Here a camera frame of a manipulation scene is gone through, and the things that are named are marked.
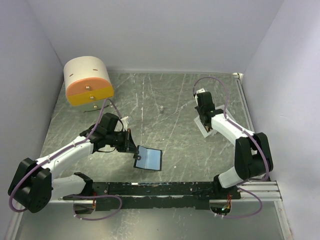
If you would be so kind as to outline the black leather card holder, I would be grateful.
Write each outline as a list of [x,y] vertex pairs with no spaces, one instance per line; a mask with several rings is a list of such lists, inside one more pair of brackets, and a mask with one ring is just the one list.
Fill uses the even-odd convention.
[[134,168],[150,171],[162,170],[162,150],[137,146],[138,155],[134,155]]

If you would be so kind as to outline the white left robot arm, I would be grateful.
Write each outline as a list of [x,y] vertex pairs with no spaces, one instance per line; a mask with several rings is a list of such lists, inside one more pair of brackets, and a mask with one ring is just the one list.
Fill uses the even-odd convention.
[[110,146],[119,153],[133,154],[140,160],[131,130],[115,114],[100,115],[96,124],[81,132],[72,142],[44,157],[20,162],[8,189],[9,207],[16,213],[37,213],[51,199],[94,198],[93,180],[81,172],[69,177],[58,175],[76,160]]

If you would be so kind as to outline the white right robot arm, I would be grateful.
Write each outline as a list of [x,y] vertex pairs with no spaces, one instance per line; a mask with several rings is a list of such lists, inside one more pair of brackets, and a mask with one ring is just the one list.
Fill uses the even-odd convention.
[[214,177],[212,193],[223,199],[238,184],[273,170],[273,160],[268,137],[263,133],[248,130],[228,114],[227,108],[216,108],[212,95],[203,88],[194,94],[198,117],[194,119],[204,138],[219,133],[234,147],[234,165]]

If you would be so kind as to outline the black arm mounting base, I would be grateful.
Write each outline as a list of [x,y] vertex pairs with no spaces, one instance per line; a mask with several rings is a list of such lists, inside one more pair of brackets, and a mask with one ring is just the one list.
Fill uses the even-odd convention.
[[222,188],[212,181],[94,182],[89,194],[97,211],[122,209],[194,208],[209,210],[210,202],[239,200],[236,186]]

